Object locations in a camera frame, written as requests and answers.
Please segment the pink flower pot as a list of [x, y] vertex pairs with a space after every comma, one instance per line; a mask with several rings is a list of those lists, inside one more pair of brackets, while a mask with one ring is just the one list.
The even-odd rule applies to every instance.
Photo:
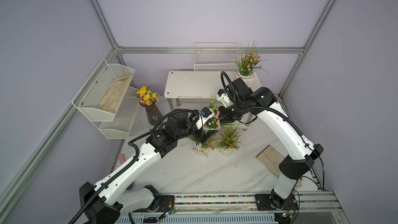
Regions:
[[228, 128], [238, 126], [236, 123], [222, 123], [220, 119], [220, 111], [218, 110], [218, 101], [215, 97], [211, 97], [209, 108], [214, 112], [214, 116], [204, 124], [205, 130], [219, 130], [220, 128]]
[[252, 47], [248, 48], [245, 53], [242, 52], [240, 58], [235, 60], [235, 64], [237, 65], [235, 78], [251, 82], [254, 80], [258, 70], [269, 74], [269, 71], [260, 64], [262, 61], [269, 61], [269, 59], [261, 58], [261, 55], [257, 53], [257, 43], [254, 41]]

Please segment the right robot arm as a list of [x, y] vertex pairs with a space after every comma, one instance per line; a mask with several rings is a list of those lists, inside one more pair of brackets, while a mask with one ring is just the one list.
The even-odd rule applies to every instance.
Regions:
[[324, 149], [307, 139], [294, 122], [285, 115], [277, 97], [266, 87], [252, 91], [241, 78], [231, 80], [226, 72], [221, 72], [223, 88], [217, 99], [223, 104], [219, 108], [221, 122], [240, 122], [251, 113], [262, 120], [282, 142], [288, 154], [279, 164], [280, 175], [270, 194], [257, 198], [258, 207], [281, 210], [294, 201], [293, 190], [320, 158]]

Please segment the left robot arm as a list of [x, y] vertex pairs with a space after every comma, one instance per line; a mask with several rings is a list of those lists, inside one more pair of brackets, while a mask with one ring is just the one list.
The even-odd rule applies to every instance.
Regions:
[[127, 162], [97, 183], [87, 182], [81, 186], [80, 210], [70, 223], [85, 215], [89, 224], [114, 224], [121, 215], [138, 209], [155, 211], [162, 196], [152, 185], [126, 194], [127, 187], [176, 148], [180, 139], [194, 136], [200, 143], [208, 141], [215, 132], [204, 129], [208, 120], [217, 114], [205, 107], [200, 111], [174, 110], [164, 115], [148, 132], [129, 141], [135, 154]]

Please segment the orange flower pot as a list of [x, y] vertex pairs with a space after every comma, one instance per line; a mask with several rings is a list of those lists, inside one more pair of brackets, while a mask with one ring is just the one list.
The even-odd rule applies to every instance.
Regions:
[[239, 125], [222, 126], [217, 138], [215, 139], [215, 149], [219, 150], [223, 156], [229, 156], [234, 151], [240, 149]]
[[204, 143], [202, 145], [198, 145], [198, 144], [195, 143], [195, 138], [194, 138], [193, 135], [189, 136], [189, 139], [193, 142], [192, 150], [198, 156], [208, 158], [209, 152], [215, 149], [214, 145], [215, 145], [215, 142], [216, 142], [216, 138], [214, 138], [214, 137], [212, 137], [212, 139], [209, 142], [206, 142], [206, 143]]

